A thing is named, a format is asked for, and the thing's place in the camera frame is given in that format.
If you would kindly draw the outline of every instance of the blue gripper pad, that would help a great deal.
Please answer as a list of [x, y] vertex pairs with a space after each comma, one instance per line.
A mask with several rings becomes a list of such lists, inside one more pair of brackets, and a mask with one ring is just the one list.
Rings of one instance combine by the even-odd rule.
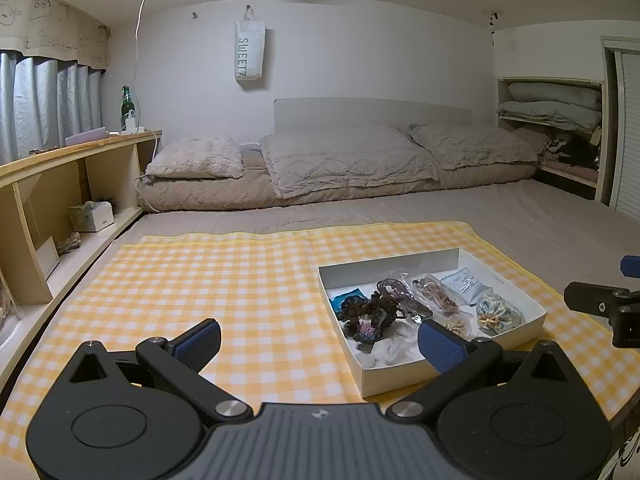
[[431, 319], [418, 329], [418, 348], [439, 374], [450, 370], [469, 355], [468, 343]]
[[640, 278], [640, 256], [625, 256], [622, 258], [620, 271], [628, 278]]
[[220, 351], [220, 325], [210, 321], [200, 323], [173, 341], [173, 356], [195, 372], [202, 370]]

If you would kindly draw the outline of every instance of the closet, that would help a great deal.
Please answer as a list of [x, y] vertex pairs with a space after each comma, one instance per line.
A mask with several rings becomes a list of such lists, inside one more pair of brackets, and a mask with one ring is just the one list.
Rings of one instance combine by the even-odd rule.
[[640, 42], [604, 40], [618, 141], [609, 206], [640, 222]]
[[[516, 88], [521, 91], [527, 84], [548, 84], [547, 91], [549, 88], [560, 91], [557, 97], [544, 97], [542, 92], [529, 101], [515, 92]], [[568, 96], [564, 102], [563, 94]], [[581, 102], [586, 96], [591, 97], [591, 103]], [[610, 142], [610, 113], [603, 82], [551, 77], [501, 78], [497, 81], [497, 103], [499, 126], [509, 131], [523, 127], [534, 131], [543, 139], [539, 141], [542, 145], [544, 139], [548, 139], [548, 148], [538, 152], [540, 159], [535, 179], [588, 200], [608, 202], [610, 184], [607, 176], [612, 173], [615, 145], [612, 147]], [[562, 116], [565, 111], [572, 116], [576, 110], [578, 115], [574, 119], [579, 124]]]

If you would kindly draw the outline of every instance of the hanging bag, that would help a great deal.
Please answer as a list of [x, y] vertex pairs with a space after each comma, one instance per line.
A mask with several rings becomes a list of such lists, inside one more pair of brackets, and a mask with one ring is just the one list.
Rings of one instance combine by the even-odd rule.
[[236, 81], [262, 77], [264, 59], [264, 21], [257, 20], [247, 6], [244, 18], [236, 21]]

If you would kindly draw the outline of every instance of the gray curtain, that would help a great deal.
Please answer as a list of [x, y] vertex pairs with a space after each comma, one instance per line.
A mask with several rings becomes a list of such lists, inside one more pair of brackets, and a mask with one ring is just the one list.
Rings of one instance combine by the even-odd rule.
[[0, 52], [0, 164], [102, 127], [100, 70]]

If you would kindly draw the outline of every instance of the white wall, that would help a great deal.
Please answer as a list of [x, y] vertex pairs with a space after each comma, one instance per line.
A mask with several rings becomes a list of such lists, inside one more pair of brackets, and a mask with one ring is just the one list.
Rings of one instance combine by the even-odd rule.
[[[252, 142], [273, 132], [276, 98], [396, 99], [473, 110], [494, 120], [494, 58], [484, 27], [365, 0], [227, 0], [144, 16], [137, 94], [142, 124], [164, 142], [215, 132]], [[234, 79], [234, 20], [251, 4], [266, 20], [266, 74]], [[193, 12], [198, 18], [193, 19]], [[116, 28], [103, 78], [104, 119], [120, 125], [120, 89], [133, 83], [134, 24]]]
[[601, 36], [640, 38], [640, 22], [594, 20], [543, 23], [495, 33], [498, 77], [604, 79]]

